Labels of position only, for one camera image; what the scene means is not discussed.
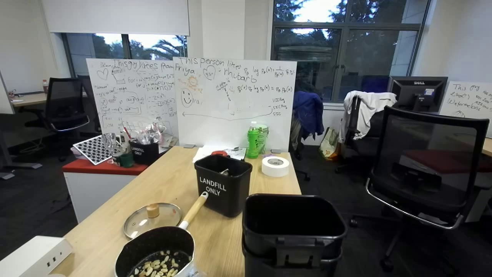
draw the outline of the power strip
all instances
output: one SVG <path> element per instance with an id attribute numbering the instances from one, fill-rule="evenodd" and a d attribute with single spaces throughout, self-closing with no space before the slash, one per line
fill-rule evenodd
<path id="1" fill-rule="evenodd" d="M 2 276 L 47 276 L 70 253 L 72 246 L 65 238 L 36 236 L 0 261 Z"/>

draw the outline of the saucepan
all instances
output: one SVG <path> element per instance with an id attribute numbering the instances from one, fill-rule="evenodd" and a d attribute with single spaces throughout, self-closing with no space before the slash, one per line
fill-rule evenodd
<path id="1" fill-rule="evenodd" d="M 178 226 L 158 227 L 127 242 L 115 264 L 116 277 L 193 275 L 195 240 L 186 230 L 209 194 L 203 192 Z"/>

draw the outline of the green bottle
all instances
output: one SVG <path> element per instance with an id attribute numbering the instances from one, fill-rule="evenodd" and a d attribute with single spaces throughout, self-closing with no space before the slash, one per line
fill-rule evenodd
<path id="1" fill-rule="evenodd" d="M 258 137 L 260 136 L 260 131 L 256 127 L 256 121 L 251 121 L 249 130 L 247 132 L 247 141 L 249 147 L 246 151 L 246 157 L 250 159 L 258 158 L 260 148 L 258 147 Z"/>

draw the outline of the window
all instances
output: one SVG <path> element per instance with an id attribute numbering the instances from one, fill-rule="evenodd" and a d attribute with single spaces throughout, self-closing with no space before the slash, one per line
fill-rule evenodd
<path id="1" fill-rule="evenodd" d="M 410 74 L 428 0 L 275 0 L 272 60 L 297 61 L 296 90 L 340 103 Z"/>
<path id="2" fill-rule="evenodd" d="M 86 58 L 172 60 L 187 56 L 184 35 L 62 35 L 72 76 L 89 75 Z"/>

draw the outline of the dell monitor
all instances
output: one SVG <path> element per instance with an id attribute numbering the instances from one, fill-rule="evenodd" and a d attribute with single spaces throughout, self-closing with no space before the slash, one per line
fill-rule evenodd
<path id="1" fill-rule="evenodd" d="M 388 91 L 396 94 L 393 107 L 439 112 L 448 77 L 390 77 Z"/>

